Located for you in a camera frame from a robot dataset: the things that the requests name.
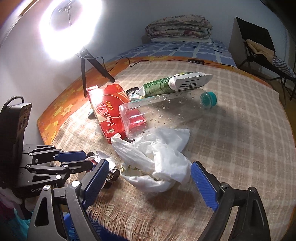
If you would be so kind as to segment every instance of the white plastic bag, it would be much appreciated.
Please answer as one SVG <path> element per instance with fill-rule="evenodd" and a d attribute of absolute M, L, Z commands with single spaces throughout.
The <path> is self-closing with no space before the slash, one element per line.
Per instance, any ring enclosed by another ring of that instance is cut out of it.
<path fill-rule="evenodd" d="M 124 161 L 122 178 L 144 192 L 164 192 L 176 181 L 187 183 L 191 162 L 181 151 L 189 135 L 189 129 L 158 128 L 129 143 L 117 133 L 111 143 Z"/>

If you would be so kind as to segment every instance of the beige plaid blanket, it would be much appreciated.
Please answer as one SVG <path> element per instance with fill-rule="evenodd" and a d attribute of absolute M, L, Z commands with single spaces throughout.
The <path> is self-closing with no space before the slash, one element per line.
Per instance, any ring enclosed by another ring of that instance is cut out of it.
<path fill-rule="evenodd" d="M 203 118 L 186 124 L 191 135 L 183 154 L 192 162 L 199 160 L 220 182 L 233 188 L 256 187 L 271 240 L 280 240 L 296 204 L 296 153 L 276 91 L 235 72 L 178 61 L 139 63 L 116 79 L 127 90 L 190 71 L 214 74 L 203 89 L 216 93 L 218 103 Z M 95 121 L 87 117 L 89 109 L 87 103 L 72 114 L 53 145 L 65 151 L 100 150 L 120 166 L 122 161 L 111 145 L 102 135 L 95 135 Z M 228 239 L 236 210 L 221 240 Z M 212 215 L 192 181 L 164 193 L 148 194 L 121 178 L 111 189 L 99 193 L 89 212 L 111 232 L 130 241 L 195 241 Z"/>

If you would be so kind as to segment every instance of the screw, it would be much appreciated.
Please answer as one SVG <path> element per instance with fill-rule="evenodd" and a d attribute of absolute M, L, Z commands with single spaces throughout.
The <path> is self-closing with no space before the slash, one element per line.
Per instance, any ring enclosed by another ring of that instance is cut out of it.
<path fill-rule="evenodd" d="M 251 192 L 257 192 L 256 188 L 254 188 L 254 187 L 249 187 L 249 190 L 250 190 Z"/>
<path fill-rule="evenodd" d="M 79 181 L 74 181 L 71 183 L 72 187 L 78 187 L 80 185 L 80 182 Z"/>
<path fill-rule="evenodd" d="M 43 190 L 44 191 L 48 191 L 50 189 L 50 185 L 45 185 L 44 187 L 43 187 Z"/>
<path fill-rule="evenodd" d="M 225 188 L 225 189 L 226 189 L 226 188 L 229 188 L 228 183 L 221 183 L 220 185 L 221 185 L 222 188 Z"/>

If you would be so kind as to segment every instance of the plastic bottle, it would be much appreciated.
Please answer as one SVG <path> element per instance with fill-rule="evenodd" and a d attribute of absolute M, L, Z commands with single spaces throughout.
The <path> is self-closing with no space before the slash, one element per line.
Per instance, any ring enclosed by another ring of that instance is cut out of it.
<path fill-rule="evenodd" d="M 128 139 L 133 140 L 158 127 L 174 128 L 178 124 L 201 117 L 217 103 L 213 92 L 203 89 L 158 95 L 119 106 Z"/>

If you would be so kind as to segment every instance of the blue gripper pad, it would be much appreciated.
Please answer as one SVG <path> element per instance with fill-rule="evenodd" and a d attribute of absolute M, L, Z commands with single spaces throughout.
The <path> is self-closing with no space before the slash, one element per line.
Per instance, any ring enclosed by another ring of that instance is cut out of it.
<path fill-rule="evenodd" d="M 59 162 L 82 161 L 86 159 L 86 153 L 84 151 L 65 151 L 55 155 L 54 159 Z"/>
<path fill-rule="evenodd" d="M 84 208 L 88 208 L 96 200 L 100 190 L 102 189 L 104 182 L 109 173 L 109 162 L 104 160 L 101 168 L 99 168 L 94 174 L 92 180 L 89 182 L 88 186 L 84 191 L 84 200 L 82 205 Z"/>
<path fill-rule="evenodd" d="M 205 173 L 195 162 L 191 165 L 191 177 L 194 180 L 202 198 L 204 199 L 205 204 L 208 207 L 211 207 L 213 211 L 216 211 L 219 206 L 217 202 L 217 192 Z"/>

